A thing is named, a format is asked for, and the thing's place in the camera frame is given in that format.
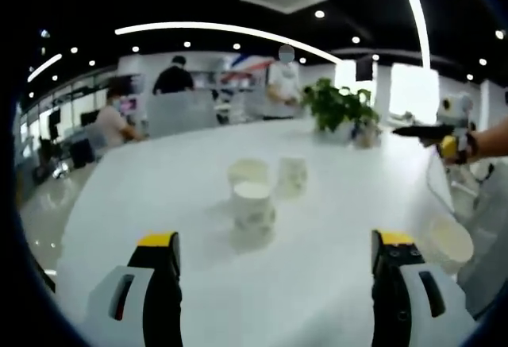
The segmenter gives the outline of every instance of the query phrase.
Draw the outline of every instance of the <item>face mask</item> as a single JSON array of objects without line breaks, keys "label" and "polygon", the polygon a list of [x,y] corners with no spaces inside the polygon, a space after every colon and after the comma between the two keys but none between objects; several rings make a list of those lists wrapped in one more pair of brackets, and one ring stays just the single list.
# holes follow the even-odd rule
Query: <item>face mask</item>
[{"label": "face mask", "polygon": [[111,106],[114,107],[116,110],[120,111],[120,100],[117,98],[117,99],[114,99],[112,102],[111,102]]}]

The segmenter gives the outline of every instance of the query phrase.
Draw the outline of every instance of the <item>curved light strip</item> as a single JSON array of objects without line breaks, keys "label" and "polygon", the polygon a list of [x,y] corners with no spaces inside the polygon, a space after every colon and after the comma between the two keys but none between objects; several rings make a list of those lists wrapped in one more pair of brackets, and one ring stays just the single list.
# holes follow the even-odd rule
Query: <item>curved light strip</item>
[{"label": "curved light strip", "polygon": [[240,27],[238,25],[227,25],[227,24],[217,24],[217,23],[203,23],[200,21],[169,21],[166,23],[151,23],[151,24],[141,24],[134,25],[132,27],[125,27],[120,29],[115,29],[115,33],[117,35],[125,35],[126,33],[134,33],[134,32],[142,32],[142,31],[150,31],[153,29],[177,29],[177,28],[186,28],[186,29],[215,29],[217,31],[226,31],[226,32],[235,32],[235,33],[243,33],[244,35],[251,35],[255,37],[261,37],[267,40],[278,41],[279,43],[289,44],[292,47],[302,49],[308,53],[313,53],[316,56],[320,56],[323,59],[331,61],[335,64],[340,64],[342,62],[338,57],[332,56],[329,53],[317,49],[315,47],[311,47],[310,45],[303,44],[300,41],[292,40],[284,36],[275,35],[273,33],[259,31],[258,29],[251,29],[246,27]]},{"label": "curved light strip", "polygon": [[423,9],[421,7],[420,0],[409,1],[411,10],[413,11],[414,21],[416,22],[418,38],[420,39],[421,61],[423,63],[423,68],[430,69],[429,34],[427,33],[427,24],[425,23]]},{"label": "curved light strip", "polygon": [[31,83],[33,79],[35,79],[40,73],[51,67],[56,61],[60,60],[61,58],[62,58],[61,53],[53,56],[51,59],[49,59],[44,64],[40,65],[35,71],[33,71],[27,78],[27,81]]}]

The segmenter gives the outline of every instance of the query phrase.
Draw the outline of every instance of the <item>chair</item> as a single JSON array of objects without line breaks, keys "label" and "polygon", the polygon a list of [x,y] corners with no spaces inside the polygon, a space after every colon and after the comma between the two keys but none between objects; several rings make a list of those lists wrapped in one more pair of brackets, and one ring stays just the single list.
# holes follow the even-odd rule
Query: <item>chair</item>
[{"label": "chair", "polygon": [[92,123],[85,126],[85,134],[96,160],[100,160],[107,151],[107,142],[100,128]]},{"label": "chair", "polygon": [[153,95],[147,102],[148,133],[165,137],[218,125],[209,91],[182,91]]}]

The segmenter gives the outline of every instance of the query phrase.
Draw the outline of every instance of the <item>white shirt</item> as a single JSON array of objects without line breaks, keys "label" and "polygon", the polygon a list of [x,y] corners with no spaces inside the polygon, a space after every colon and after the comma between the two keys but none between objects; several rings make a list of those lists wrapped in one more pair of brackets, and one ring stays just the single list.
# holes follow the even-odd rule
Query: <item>white shirt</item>
[{"label": "white shirt", "polygon": [[95,124],[102,131],[108,148],[124,144],[121,130],[127,126],[127,121],[114,107],[111,105],[103,107],[95,120]]},{"label": "white shirt", "polygon": [[[268,85],[274,85],[280,98],[300,99],[298,67],[294,63],[274,62],[268,68]],[[288,106],[283,102],[274,102],[265,98],[264,115],[267,117],[288,118],[297,114],[298,107]]]}]

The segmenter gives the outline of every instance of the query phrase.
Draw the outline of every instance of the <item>yellow object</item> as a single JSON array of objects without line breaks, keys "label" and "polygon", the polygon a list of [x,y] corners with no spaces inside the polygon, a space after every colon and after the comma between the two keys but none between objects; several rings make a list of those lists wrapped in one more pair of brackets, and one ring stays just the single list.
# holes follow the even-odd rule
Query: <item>yellow object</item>
[{"label": "yellow object", "polygon": [[441,142],[441,156],[444,158],[452,158],[457,154],[457,139],[451,135],[447,135]]},{"label": "yellow object", "polygon": [[137,246],[169,246],[173,234],[175,232],[149,234],[139,240]]},{"label": "yellow object", "polygon": [[413,238],[404,233],[379,231],[379,234],[385,245],[414,244]]}]

